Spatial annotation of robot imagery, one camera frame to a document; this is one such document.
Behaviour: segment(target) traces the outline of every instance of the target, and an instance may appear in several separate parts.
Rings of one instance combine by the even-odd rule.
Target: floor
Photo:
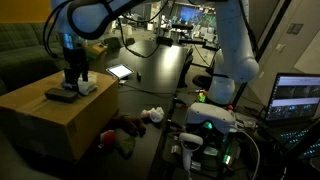
[[[115,31],[115,35],[120,35],[120,31],[118,31],[118,30]],[[135,38],[135,41],[140,41],[140,40],[145,40],[145,39],[154,40],[156,37],[156,34],[154,34],[152,31],[147,31],[147,30],[138,28],[133,31],[132,37]],[[212,57],[214,55],[213,51],[203,49],[203,48],[201,48],[200,45],[196,45],[196,48],[199,51],[199,53],[198,53],[196,48],[195,47],[193,47],[193,48],[195,50],[193,53],[193,56],[194,56],[193,63],[203,65],[203,66],[207,66],[207,64],[211,63]],[[197,67],[197,66],[191,66],[187,75],[186,75],[186,84],[188,86],[186,88],[179,89],[180,94],[188,96],[188,92],[192,92],[194,90],[199,89],[199,87],[195,86],[192,83],[192,78],[198,74],[208,75],[208,73],[205,72],[204,68]],[[257,101],[257,98],[250,92],[250,89],[248,89],[248,88],[246,88],[244,95],[249,100]],[[250,107],[256,106],[256,104],[254,104],[244,98],[240,99],[239,104],[247,105]],[[59,167],[59,165],[54,164],[54,163],[48,164],[47,167],[37,167],[37,161],[39,161],[39,160],[33,160],[32,162],[34,162],[34,164],[28,164],[28,163],[26,163],[25,159],[20,156],[21,153],[26,155],[25,157],[28,157],[28,153],[32,154],[31,152],[19,152],[19,150],[15,150],[14,147],[9,145],[8,140],[4,137],[4,135],[0,131],[0,179],[1,180],[26,179],[26,177],[28,177],[27,179],[36,179],[36,180],[38,180],[38,179],[39,180],[40,179],[41,180],[42,179],[56,180],[56,179],[61,179],[61,178],[59,178],[61,174],[57,174],[55,169],[60,169],[61,171],[59,171],[59,173],[68,173],[69,170],[72,171],[72,169],[69,169],[70,167]],[[12,163],[12,164],[10,164],[10,166],[7,166],[8,164],[4,164],[2,162]],[[7,167],[14,167],[14,166],[19,167],[19,172],[17,172],[16,169],[13,169],[13,168],[7,168]],[[103,170],[103,169],[100,169],[100,170],[97,170],[97,172],[95,172],[95,170],[94,170],[95,168],[93,168],[93,167],[91,167],[91,168],[92,168],[92,173],[93,174],[96,173],[94,175],[94,177],[98,177],[99,171]],[[51,169],[51,170],[49,172],[48,171],[43,172],[43,171],[41,171],[41,169],[47,169],[47,170]],[[192,176],[193,176],[193,179],[199,179],[199,180],[208,179],[203,176],[198,176],[196,174],[192,174]],[[178,169],[174,172],[173,179],[188,179],[188,176],[183,170]]]

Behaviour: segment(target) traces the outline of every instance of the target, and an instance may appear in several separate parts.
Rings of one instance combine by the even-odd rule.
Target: screen
[[[108,68],[107,71],[118,78],[123,78],[133,73],[131,69],[129,69],[124,65],[118,65],[118,66]]]
[[[320,99],[320,75],[278,74],[266,121],[313,117]]]
[[[190,24],[198,24],[202,18],[203,11],[196,8],[185,7],[181,8],[180,18],[183,22],[189,22]]]

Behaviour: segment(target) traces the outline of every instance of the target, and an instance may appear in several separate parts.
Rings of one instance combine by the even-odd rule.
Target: desk
[[[140,41],[129,46],[129,48],[146,56],[156,46],[153,41]],[[135,71],[134,74],[129,75],[129,79],[126,82],[127,85],[146,91],[171,93],[152,95],[140,91],[131,91],[133,90],[132,88],[123,86],[119,89],[119,114],[129,113],[133,116],[140,116],[143,109],[149,110],[158,106],[161,106],[164,112],[168,112],[173,93],[176,91],[186,52],[187,50],[182,47],[172,46],[170,48],[160,45],[153,56],[143,59],[132,55],[125,48],[121,48],[101,59],[102,61],[99,64],[105,63],[103,68],[97,67],[97,65],[92,68],[99,68],[99,70],[104,71],[105,68],[119,63],[126,64]],[[137,71],[142,74],[141,82],[136,79]],[[162,130],[153,124],[147,124],[146,128],[146,135],[143,138],[136,138],[136,146],[128,160],[123,159],[117,151],[104,157],[106,166],[109,164],[108,178],[147,179]],[[120,139],[129,137],[120,129],[116,130],[116,135]]]

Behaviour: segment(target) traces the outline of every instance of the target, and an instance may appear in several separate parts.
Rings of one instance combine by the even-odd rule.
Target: computer
[[[291,148],[312,128],[319,102],[320,74],[278,73],[264,119],[267,132]],[[320,141],[299,158],[319,154]]]

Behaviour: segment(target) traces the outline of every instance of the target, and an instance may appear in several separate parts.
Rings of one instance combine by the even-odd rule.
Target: black table
[[[157,45],[153,41],[136,42],[130,49],[148,55]],[[135,72],[141,71],[141,82],[136,73],[129,76],[126,84],[147,91],[168,94],[148,94],[123,86],[119,88],[119,114],[140,116],[143,109],[161,106],[165,112],[173,98],[179,81],[187,50],[182,47],[159,46],[147,59],[132,55],[125,48],[106,54],[90,62],[90,70],[107,73],[106,67],[126,64]],[[77,164],[53,157],[41,157],[33,151],[11,146],[0,132],[0,179],[147,179],[162,133],[161,127],[146,125],[144,137],[136,138],[132,156],[125,160],[116,150],[105,152],[98,148],[99,137]],[[121,129],[116,130],[118,140],[129,137]]]

